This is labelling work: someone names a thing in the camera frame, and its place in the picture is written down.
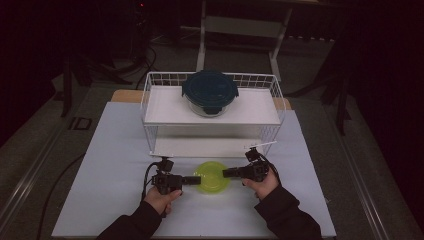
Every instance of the handheld controller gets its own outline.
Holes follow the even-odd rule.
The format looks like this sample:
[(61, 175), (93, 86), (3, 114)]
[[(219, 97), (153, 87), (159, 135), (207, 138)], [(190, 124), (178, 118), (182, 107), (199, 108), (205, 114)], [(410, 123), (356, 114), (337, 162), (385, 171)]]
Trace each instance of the handheld controller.
[(261, 154), (255, 147), (246, 152), (249, 165), (222, 170), (225, 178), (238, 177), (248, 178), (256, 182), (262, 182), (268, 174), (270, 163), (261, 158)]
[[(201, 178), (197, 176), (183, 177), (181, 175), (171, 174), (174, 162), (168, 160), (168, 157), (162, 157), (162, 161), (153, 163), (157, 166), (156, 175), (152, 176), (152, 185), (156, 186), (161, 195), (166, 195), (174, 190), (182, 190), (183, 185), (199, 185)], [(143, 190), (143, 199), (145, 197), (145, 189)]]

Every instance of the person's sleeve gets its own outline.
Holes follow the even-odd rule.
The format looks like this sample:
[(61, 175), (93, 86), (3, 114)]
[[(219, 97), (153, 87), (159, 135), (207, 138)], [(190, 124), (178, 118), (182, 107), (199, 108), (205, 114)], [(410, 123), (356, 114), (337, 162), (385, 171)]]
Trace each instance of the person's sleeve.
[(131, 216), (120, 216), (97, 239), (150, 239), (161, 222), (162, 218), (156, 210), (142, 201)]
[(279, 186), (255, 209), (266, 221), (268, 229), (279, 239), (322, 239), (318, 223), (298, 206), (299, 201)]

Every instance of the yellow-green bowl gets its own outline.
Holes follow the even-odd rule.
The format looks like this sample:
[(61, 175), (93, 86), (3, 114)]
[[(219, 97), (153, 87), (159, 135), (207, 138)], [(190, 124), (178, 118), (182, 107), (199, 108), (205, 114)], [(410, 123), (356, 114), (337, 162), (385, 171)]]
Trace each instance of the yellow-green bowl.
[(204, 162), (197, 167), (194, 176), (201, 177), (201, 184), (197, 189), (204, 193), (215, 194), (222, 192), (230, 182), (229, 178), (224, 178), (222, 170), (227, 167), (215, 161)]

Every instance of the dark background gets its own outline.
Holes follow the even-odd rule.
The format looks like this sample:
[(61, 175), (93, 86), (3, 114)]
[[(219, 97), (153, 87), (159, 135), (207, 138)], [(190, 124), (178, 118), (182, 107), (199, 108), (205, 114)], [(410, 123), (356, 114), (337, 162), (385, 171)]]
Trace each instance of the dark background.
[[(125, 43), (134, 31), (134, 8), (139, 3), (77, 2), (2, 1), (0, 146), (55, 94), (50, 81), (62, 73), (70, 45), (105, 64), (111, 64), (113, 54), (129, 53)], [(179, 25), (200, 25), (200, 1), (144, 3), (149, 21), (175, 39)], [(251, 11), (237, 4), (218, 4), (215, 11), (225, 14), (229, 7), (259, 18), (280, 17), (271, 10)], [(346, 68), (352, 71), (349, 93), (357, 99), (424, 229), (424, 7), (418, 1), (374, 1), (362, 7), (360, 14), (333, 7), (301, 7), (293, 15), (288, 35), (303, 36), (306, 41), (314, 36), (338, 40), (323, 69), (328, 73), (350, 66)]]

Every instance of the white table surface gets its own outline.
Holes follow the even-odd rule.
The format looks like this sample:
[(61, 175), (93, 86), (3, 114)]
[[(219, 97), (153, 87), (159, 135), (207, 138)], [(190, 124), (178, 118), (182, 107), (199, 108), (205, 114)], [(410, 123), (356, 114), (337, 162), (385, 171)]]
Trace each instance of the white table surface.
[[(140, 120), (140, 104), (109, 102), (81, 164), (53, 230), (54, 237), (95, 237), (123, 214), (132, 214), (140, 202), (149, 156)], [(324, 237), (335, 236), (321, 187), (294, 111), (285, 121), (267, 158), (277, 167), (283, 186), (296, 196), (300, 209), (321, 226)], [(248, 164), (245, 158), (172, 158), (173, 174), (190, 176), (206, 161), (227, 167)], [(254, 210), (258, 200), (239, 179), (225, 191), (202, 194), (183, 186), (173, 212), (154, 237), (173, 238), (274, 238)]]

